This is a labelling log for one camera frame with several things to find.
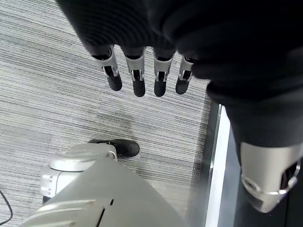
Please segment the black cable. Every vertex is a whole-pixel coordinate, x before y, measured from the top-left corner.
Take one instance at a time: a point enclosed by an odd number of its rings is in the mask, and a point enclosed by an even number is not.
[[[12,210],[10,204],[9,204],[9,201],[6,199],[5,195],[2,193],[1,190],[0,190],[0,194],[1,194],[1,196],[3,197],[5,203],[6,203],[6,205],[8,206],[9,211],[10,211],[10,217],[9,217],[9,219],[7,219],[6,221],[3,221],[3,222],[0,223],[0,226],[2,226],[2,225],[4,225],[5,223],[8,223],[8,222],[13,218],[13,210]]]

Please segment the black sleeve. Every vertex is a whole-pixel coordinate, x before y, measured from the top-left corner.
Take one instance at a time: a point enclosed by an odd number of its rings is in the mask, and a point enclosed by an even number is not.
[[[226,107],[238,143],[303,141],[302,0],[57,0],[87,50],[173,48]]]
[[[226,107],[238,143],[283,147],[303,141],[303,2],[147,1],[149,20],[209,96]]]

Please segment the striped carpet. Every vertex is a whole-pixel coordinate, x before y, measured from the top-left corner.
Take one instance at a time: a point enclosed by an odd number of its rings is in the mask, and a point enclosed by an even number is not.
[[[132,139],[141,152],[120,163],[137,172],[185,218],[196,193],[210,101],[207,81],[175,92],[181,56],[165,96],[153,93],[146,50],[146,94],[133,94],[115,47],[123,88],[112,91],[54,1],[0,0],[0,188],[16,226],[40,206],[39,173],[52,153],[90,139]],[[9,215],[0,198],[0,222]]]

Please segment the robotic hand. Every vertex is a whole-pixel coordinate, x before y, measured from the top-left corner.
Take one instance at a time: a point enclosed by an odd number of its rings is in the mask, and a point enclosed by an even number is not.
[[[112,45],[125,53],[143,96],[144,48],[155,54],[162,96],[173,53],[184,55],[176,91],[192,75],[230,118],[250,203],[271,211],[295,185],[303,156],[301,1],[57,0],[109,86],[122,87]]]

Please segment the metal strip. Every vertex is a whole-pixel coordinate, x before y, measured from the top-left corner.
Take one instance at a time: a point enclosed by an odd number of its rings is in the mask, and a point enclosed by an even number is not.
[[[214,159],[210,168],[210,193],[206,216],[206,227],[216,227],[219,220],[221,195],[223,189],[226,154],[230,131],[230,121],[224,106],[221,106],[217,143],[215,145]]]

